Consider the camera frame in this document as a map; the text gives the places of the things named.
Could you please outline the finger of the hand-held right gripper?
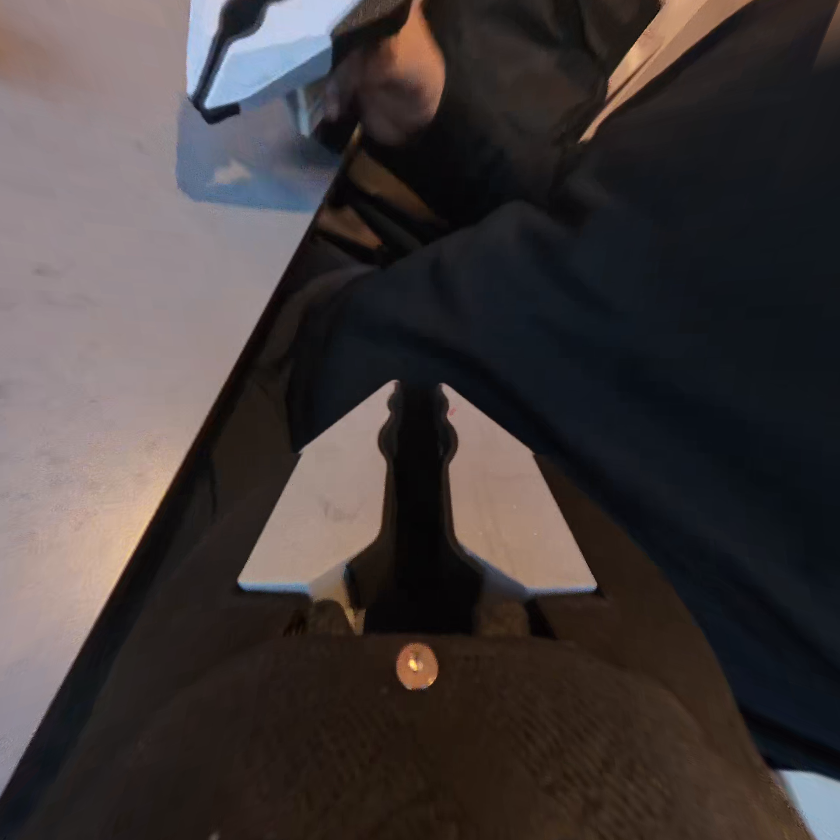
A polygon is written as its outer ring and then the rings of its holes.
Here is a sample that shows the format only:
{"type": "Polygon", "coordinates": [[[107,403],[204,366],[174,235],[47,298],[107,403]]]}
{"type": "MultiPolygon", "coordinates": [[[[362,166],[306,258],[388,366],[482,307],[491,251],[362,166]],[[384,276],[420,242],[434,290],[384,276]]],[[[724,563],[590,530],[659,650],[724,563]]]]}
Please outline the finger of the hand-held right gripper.
{"type": "Polygon", "coordinates": [[[329,42],[351,1],[229,1],[193,106],[210,124],[239,112],[329,42]]]}
{"type": "Polygon", "coordinates": [[[226,1],[191,1],[186,38],[186,94],[194,98],[211,55],[226,1]]]}

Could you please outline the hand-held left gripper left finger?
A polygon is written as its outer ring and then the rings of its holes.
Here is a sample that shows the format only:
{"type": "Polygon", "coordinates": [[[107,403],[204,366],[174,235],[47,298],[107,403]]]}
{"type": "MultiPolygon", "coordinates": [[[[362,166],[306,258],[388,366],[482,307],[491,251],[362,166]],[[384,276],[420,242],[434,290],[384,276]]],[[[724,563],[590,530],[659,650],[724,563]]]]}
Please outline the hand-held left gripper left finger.
{"type": "Polygon", "coordinates": [[[237,579],[244,592],[350,601],[349,563],[382,529],[389,381],[310,442],[237,579]]]}

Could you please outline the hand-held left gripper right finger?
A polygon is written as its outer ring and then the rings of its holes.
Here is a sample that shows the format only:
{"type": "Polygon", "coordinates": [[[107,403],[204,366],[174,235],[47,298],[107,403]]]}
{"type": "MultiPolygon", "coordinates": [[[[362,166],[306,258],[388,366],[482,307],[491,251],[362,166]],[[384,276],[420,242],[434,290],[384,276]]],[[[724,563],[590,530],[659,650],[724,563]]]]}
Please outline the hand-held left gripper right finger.
{"type": "Polygon", "coordinates": [[[440,386],[452,441],[446,459],[455,545],[488,596],[594,593],[595,577],[531,449],[449,385],[440,386]]]}

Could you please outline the person's right hand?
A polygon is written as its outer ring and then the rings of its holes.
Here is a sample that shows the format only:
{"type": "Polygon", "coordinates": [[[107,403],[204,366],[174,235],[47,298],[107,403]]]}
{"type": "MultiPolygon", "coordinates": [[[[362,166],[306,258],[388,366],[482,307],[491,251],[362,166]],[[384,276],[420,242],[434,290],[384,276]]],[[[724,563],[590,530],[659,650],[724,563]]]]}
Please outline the person's right hand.
{"type": "Polygon", "coordinates": [[[424,6],[413,2],[396,34],[341,62],[325,87],[326,120],[353,116],[366,136],[386,146],[404,144],[431,124],[446,64],[424,6]]]}

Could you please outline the person's dark clothing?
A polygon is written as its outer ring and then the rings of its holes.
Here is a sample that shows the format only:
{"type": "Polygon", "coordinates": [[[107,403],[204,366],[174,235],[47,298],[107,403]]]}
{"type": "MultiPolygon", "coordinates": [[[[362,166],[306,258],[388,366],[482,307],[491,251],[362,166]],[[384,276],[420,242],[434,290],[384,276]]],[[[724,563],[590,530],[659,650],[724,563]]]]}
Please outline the person's dark clothing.
{"type": "MultiPolygon", "coordinates": [[[[386,381],[454,388],[665,572],[764,755],[835,778],[837,7],[685,28],[556,206],[444,218],[319,305],[288,396],[301,447],[386,381]]],[[[429,126],[371,146],[443,217],[429,126]]]]}

